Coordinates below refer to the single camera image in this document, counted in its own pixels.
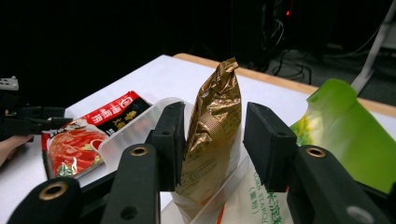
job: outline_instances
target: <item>white table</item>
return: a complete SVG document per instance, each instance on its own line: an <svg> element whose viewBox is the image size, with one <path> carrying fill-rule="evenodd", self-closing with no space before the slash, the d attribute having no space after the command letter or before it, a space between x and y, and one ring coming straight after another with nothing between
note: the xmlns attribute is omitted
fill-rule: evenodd
<svg viewBox="0 0 396 224"><path fill-rule="evenodd" d="M163 55L71 105L66 109L65 115L74 119L79 118L113 101L127 91L136 91L152 104L167 97L176 97L193 105L199 88L214 71L215 69L210 66ZM308 93L247 76L238 76L237 78L243 102L242 127L245 127L247 102L269 106L288 125L297 121L304 114ZM396 139L396 116L378 112L372 112L372 114ZM28 143L26 146L27 148L19 151L7 166L0 168L0 223L7 222L13 210L31 189L47 180L41 157L40 136L37 135L34 142ZM81 177L80 185L83 187L105 174L106 167L100 166ZM169 193L162 193L162 209L171 200Z"/></svg>

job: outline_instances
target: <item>red food package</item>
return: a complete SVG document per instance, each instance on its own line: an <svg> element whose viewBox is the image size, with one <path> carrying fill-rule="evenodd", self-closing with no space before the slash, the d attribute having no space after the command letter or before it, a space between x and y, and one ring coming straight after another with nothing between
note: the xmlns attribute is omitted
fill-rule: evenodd
<svg viewBox="0 0 396 224"><path fill-rule="evenodd" d="M79 177L102 164L96 151L100 144L149 107L136 92L129 91L56 132L42 133L48 178Z"/></svg>

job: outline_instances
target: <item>food package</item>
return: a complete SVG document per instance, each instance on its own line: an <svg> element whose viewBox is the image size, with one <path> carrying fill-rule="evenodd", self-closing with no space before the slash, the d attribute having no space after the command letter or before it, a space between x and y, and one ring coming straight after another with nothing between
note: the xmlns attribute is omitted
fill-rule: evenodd
<svg viewBox="0 0 396 224"><path fill-rule="evenodd" d="M290 126L297 145L328 149L355 180L389 193L396 181L396 142L350 85L329 79L307 102L304 115Z"/></svg>
<svg viewBox="0 0 396 224"><path fill-rule="evenodd" d="M238 165L242 105L235 58L220 63L193 106L174 203L190 223Z"/></svg>
<svg viewBox="0 0 396 224"><path fill-rule="evenodd" d="M128 91L55 132L43 132L41 144L48 178L79 177L102 164L97 151L100 144L149 107L136 92Z"/></svg>
<svg viewBox="0 0 396 224"><path fill-rule="evenodd" d="M218 224L285 223L293 219L287 192L268 192L250 167L219 212Z"/></svg>

